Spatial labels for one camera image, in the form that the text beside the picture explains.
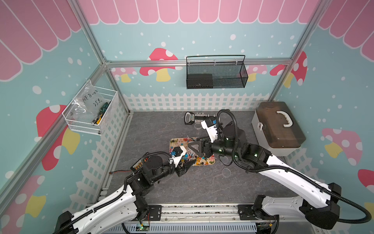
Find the clear plastic candy jar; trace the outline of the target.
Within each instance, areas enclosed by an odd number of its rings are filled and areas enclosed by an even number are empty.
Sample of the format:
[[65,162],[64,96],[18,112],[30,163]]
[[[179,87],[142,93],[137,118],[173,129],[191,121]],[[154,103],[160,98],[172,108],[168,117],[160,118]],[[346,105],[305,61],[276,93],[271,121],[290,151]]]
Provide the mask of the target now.
[[194,128],[195,128],[195,130],[196,130],[196,134],[197,134],[198,136],[200,136],[200,135],[201,135],[201,132],[202,132],[202,125],[201,125],[201,123],[195,123],[195,124],[194,124]]

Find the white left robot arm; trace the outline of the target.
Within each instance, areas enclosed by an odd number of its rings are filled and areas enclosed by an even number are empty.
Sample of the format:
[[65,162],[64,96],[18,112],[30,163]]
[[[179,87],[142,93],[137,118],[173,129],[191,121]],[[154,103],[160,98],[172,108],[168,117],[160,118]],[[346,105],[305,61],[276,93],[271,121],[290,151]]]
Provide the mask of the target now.
[[151,215],[145,195],[161,179],[173,174],[184,175],[196,163],[196,159],[182,162],[186,156],[187,151],[183,146],[174,148],[171,153],[146,153],[139,161],[141,165],[111,195],[80,212],[61,214],[55,233],[102,234],[127,221],[147,220]]

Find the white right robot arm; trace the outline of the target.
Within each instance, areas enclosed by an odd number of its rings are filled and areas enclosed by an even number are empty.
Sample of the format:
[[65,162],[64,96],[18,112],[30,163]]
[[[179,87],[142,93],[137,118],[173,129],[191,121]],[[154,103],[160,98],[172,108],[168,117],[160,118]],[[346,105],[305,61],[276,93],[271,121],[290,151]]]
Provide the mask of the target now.
[[[341,196],[341,187],[335,183],[325,184],[285,164],[267,149],[249,144],[245,132],[238,128],[237,120],[229,109],[220,110],[216,115],[198,116],[186,112],[185,124],[199,122],[207,136],[197,139],[198,149],[189,147],[198,157],[231,158],[231,163],[246,173],[258,173],[271,178],[293,191],[301,198],[290,203],[292,216],[305,219],[325,230],[331,230],[336,223],[363,224],[371,221],[371,213],[361,205]],[[364,218],[343,219],[340,217],[338,202],[342,201],[365,214]]]

